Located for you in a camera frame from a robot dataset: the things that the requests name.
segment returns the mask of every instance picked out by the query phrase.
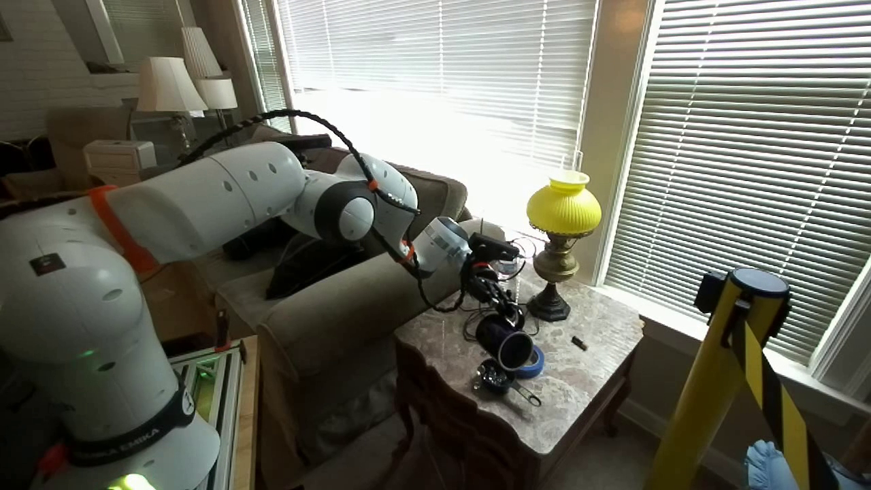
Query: yellow and black pole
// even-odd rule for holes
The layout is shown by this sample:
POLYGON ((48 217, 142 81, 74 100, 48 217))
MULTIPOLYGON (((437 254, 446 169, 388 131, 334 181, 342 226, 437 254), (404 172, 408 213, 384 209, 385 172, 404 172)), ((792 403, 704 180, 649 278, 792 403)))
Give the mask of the yellow and black pole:
POLYGON ((697 308, 710 312, 675 417, 657 444, 647 490, 690 488, 698 458, 749 380, 795 481, 806 490, 836 488, 836 478, 810 440, 783 380, 766 364, 761 345, 788 312, 788 286, 765 270, 742 267, 725 278, 704 275, 697 308))

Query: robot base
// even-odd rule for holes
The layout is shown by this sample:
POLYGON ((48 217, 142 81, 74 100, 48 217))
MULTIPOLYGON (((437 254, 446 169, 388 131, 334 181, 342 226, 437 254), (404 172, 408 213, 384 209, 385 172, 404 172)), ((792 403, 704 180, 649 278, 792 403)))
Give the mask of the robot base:
POLYGON ((218 450, 221 439, 215 428, 207 424, 202 417, 193 417, 189 424, 165 432, 143 451, 135 451, 109 466, 64 466, 46 481, 34 478, 31 490, 110 488, 129 473, 143 477, 155 490, 193 490, 210 477, 218 459, 218 450))

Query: yellow lamp shade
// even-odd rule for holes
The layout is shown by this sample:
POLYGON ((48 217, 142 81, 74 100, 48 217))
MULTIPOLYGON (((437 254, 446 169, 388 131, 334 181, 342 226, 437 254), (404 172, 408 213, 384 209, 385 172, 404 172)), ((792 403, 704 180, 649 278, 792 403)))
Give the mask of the yellow lamp shade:
POLYGON ((589 233, 600 224, 599 198, 585 188, 589 181, 583 172, 564 172, 538 188, 525 215, 532 229, 543 233, 589 233))

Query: window blinds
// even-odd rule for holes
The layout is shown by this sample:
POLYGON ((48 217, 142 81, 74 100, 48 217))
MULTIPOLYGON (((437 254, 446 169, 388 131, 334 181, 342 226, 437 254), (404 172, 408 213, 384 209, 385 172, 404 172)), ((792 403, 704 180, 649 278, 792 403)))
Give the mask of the window blinds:
POLYGON ((293 105, 361 153, 459 177, 475 215, 525 220, 536 175, 574 164, 592 0, 278 6, 293 105))
MULTIPOLYGON (((286 85, 283 85, 283 64, 279 64, 279 49, 274 49, 272 37, 272 14, 270 0, 240 0, 236 14, 241 18, 241 36, 246 44, 249 58, 249 78, 257 93, 257 108, 286 108, 286 85)), ((270 124, 278 124, 279 131, 287 131, 287 119, 270 119, 270 124)))
POLYGON ((792 286, 807 361, 871 254, 871 2, 664 0, 607 284, 681 312, 704 270, 792 286))

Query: white lampshade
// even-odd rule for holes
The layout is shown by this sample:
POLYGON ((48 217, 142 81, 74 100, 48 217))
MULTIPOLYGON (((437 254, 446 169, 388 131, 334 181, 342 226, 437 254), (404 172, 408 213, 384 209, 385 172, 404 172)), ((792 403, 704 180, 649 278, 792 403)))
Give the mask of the white lampshade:
POLYGON ((202 28, 181 28, 181 44, 184 44, 184 64, 193 78, 222 77, 218 58, 207 41, 207 36, 202 32, 202 28))
POLYGON ((204 112, 181 58, 150 58, 138 73, 135 112, 204 112))
POLYGON ((195 78, 197 94, 210 108, 236 108, 236 93, 230 78, 195 78))

